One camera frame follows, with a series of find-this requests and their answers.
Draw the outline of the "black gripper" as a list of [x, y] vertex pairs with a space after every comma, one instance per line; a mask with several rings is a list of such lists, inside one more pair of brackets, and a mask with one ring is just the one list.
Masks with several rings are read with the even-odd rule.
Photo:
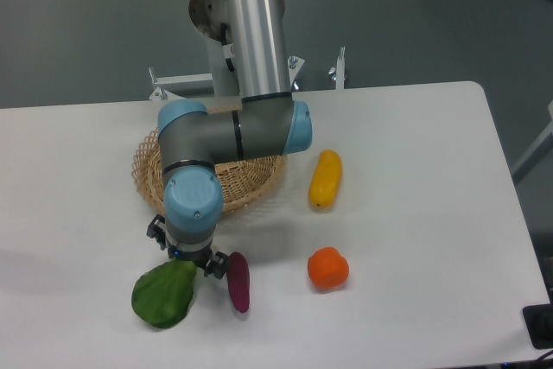
[[147, 226], [146, 236], [155, 240], [162, 251], [167, 249], [169, 259], [189, 261], [202, 268], [204, 276], [223, 278], [229, 269], [229, 256], [221, 251], [213, 253], [213, 238], [197, 244], [178, 243], [165, 234], [165, 218], [156, 214]]

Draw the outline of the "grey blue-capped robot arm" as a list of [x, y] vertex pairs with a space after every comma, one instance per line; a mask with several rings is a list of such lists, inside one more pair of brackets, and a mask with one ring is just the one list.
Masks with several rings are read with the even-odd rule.
[[293, 99], [283, 39], [280, 0], [226, 0], [221, 40], [235, 48], [241, 107], [211, 114], [199, 101], [177, 99], [158, 113], [163, 206], [147, 234], [170, 258], [190, 261], [222, 278], [225, 253], [212, 250], [223, 211], [219, 163], [307, 150], [312, 122], [306, 103]]

